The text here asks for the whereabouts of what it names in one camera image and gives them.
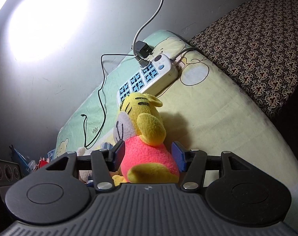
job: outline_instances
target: black speaker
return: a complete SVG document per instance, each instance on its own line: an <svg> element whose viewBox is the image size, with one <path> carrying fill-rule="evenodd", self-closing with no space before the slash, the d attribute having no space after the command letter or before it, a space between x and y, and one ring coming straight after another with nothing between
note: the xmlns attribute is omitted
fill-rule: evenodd
<svg viewBox="0 0 298 236"><path fill-rule="evenodd" d="M4 203L5 194L11 185L21 178L21 171L17 163L0 160L0 232L13 222Z"/></svg>

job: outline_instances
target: cartoon bedsheet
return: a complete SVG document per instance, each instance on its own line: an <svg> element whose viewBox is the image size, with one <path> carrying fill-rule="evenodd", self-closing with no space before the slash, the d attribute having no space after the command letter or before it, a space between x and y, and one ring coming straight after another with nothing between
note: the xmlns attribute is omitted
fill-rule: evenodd
<svg viewBox="0 0 298 236"><path fill-rule="evenodd" d="M189 47L168 31L158 31L145 41L154 48L155 57L173 57ZM177 60L180 77L163 90L159 112L167 131L165 145L180 141L187 149L199 148L209 155L230 150L284 183L292 195L286 222L298 231L298 162L274 125L256 104L227 75L198 52L188 52ZM107 117L101 136L86 151L104 141L114 144L113 126L117 115L118 88L139 70L133 58L125 58L106 79L102 102ZM103 121L96 90L71 116L57 137L55 156L84 145L83 117L87 120L87 142L93 139Z"/></svg>

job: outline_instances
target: ribbed gray surface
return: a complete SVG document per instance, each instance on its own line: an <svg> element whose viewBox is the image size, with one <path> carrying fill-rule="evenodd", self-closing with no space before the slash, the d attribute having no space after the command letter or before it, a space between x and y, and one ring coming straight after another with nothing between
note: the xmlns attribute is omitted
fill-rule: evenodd
<svg viewBox="0 0 298 236"><path fill-rule="evenodd" d="M297 234L279 223L266 228L244 228L216 217L197 194L184 193L174 184L123 184L97 196L79 217L51 227L14 223L3 235L10 236L285 236Z"/></svg>

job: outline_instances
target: stuffed toy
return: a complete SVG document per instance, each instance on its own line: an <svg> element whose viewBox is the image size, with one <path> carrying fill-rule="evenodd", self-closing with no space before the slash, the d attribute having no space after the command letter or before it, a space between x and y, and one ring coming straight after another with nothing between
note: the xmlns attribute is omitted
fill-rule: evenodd
<svg viewBox="0 0 298 236"><path fill-rule="evenodd" d="M114 141L125 141L121 163L123 176L115 175L115 185L131 183L177 183L178 167L165 148L166 136L156 107L162 102L155 96L133 92L120 104L114 126Z"/></svg>

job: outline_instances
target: white wall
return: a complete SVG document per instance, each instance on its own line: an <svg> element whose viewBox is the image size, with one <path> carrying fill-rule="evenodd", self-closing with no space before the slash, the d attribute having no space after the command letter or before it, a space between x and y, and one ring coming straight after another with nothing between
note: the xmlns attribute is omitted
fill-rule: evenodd
<svg viewBox="0 0 298 236"><path fill-rule="evenodd" d="M101 82L101 54L129 52L135 32L159 4L159 0L42 0L42 4L26 0L20 5L23 1L7 0L0 11L3 159L8 158L10 144L33 159L55 148L60 128ZM139 39L166 29L188 40L245 1L165 0ZM49 20L55 5L58 11ZM65 18L67 22L60 25ZM45 33L44 28L42 34L30 36L43 23L58 29ZM106 71L111 72L120 59L105 59Z"/></svg>

